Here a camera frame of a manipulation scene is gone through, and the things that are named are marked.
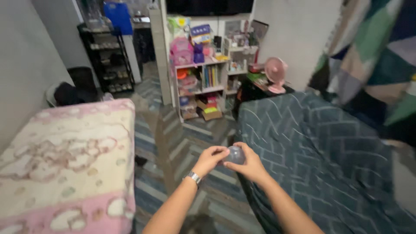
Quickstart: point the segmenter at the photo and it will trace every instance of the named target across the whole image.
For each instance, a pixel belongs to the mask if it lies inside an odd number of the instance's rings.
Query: mattress
[[[134,203],[130,99],[46,109],[0,156],[0,234],[127,234]]]

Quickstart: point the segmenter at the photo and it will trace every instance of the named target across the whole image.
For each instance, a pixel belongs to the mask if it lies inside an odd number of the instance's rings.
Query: transparent sphere
[[[244,151],[237,146],[230,146],[229,147],[230,154],[224,159],[225,162],[232,162],[235,164],[244,164],[245,155]]]

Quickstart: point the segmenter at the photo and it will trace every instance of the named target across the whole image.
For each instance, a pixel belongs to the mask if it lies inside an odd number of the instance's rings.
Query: patchwork curtain
[[[416,1],[344,1],[309,87],[416,147]]]

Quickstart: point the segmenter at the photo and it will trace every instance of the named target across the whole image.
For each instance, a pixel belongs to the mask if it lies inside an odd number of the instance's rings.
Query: teal blanket
[[[325,233],[416,233],[394,200],[391,149],[376,132],[312,93],[244,103],[237,140]],[[239,175],[267,233],[281,228],[263,191]]]

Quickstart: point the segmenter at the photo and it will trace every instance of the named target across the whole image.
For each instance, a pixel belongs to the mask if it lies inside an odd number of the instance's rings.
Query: pink backpack
[[[188,39],[178,37],[172,41],[169,59],[175,66],[193,63],[193,47]]]

